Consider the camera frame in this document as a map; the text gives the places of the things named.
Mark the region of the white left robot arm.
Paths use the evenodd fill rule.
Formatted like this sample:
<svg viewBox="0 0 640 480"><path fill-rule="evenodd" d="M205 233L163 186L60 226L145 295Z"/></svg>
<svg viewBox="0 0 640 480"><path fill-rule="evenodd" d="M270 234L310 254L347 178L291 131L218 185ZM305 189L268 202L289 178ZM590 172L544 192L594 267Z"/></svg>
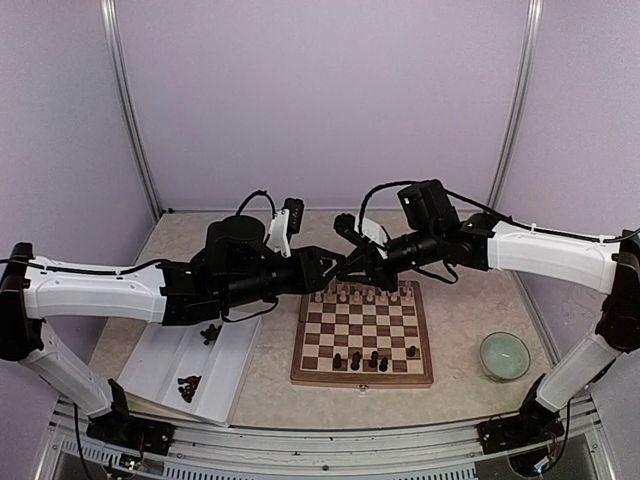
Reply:
<svg viewBox="0 0 640 480"><path fill-rule="evenodd" d="M134 267L72 265L37 257L26 242L3 260L1 358L29 365L72 399L121 445L140 434L124 390L63 347L46 320L54 316L121 317L166 327L226 320L231 308L324 289L344 256L318 246L287 249L299 227L233 215L211 223L189 261L156 259Z"/></svg>

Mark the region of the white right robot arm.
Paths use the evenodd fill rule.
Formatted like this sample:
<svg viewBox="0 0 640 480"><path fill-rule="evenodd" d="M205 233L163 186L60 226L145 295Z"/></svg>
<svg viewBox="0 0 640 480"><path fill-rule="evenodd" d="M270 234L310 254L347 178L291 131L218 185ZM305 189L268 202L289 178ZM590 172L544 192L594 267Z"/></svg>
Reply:
<svg viewBox="0 0 640 480"><path fill-rule="evenodd" d="M466 220L452 205L456 193L436 179L399 181L397 194L408 234L391 238L365 222L365 213L341 214L335 232L354 245L338 275L394 292L398 276L440 262L447 270L514 271L582 285L604 294L601 317L590 332L531 387L511 433L523 444L535 442L583 387L604 375L624 353L639 348L639 237L588 236L515 221L488 206Z"/></svg>

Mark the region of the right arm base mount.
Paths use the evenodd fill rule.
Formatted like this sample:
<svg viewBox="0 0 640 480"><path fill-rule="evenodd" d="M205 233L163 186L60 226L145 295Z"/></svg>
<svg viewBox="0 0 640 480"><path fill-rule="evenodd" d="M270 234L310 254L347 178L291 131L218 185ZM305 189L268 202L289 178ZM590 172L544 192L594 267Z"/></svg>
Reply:
<svg viewBox="0 0 640 480"><path fill-rule="evenodd" d="M565 434L560 414L549 411L536 401L541 381L539 378L532 385L515 415L491 417L477 425L484 454L517 449Z"/></svg>

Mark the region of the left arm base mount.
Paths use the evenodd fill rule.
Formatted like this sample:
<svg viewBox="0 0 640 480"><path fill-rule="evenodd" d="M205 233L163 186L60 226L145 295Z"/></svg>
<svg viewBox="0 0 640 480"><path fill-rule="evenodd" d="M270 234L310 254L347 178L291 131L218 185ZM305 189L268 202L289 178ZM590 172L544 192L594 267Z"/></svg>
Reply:
<svg viewBox="0 0 640 480"><path fill-rule="evenodd" d="M167 456L175 426L131 415L123 388L113 379L108 380L108 385L112 394L110 410L89 419L87 436L139 453Z"/></svg>

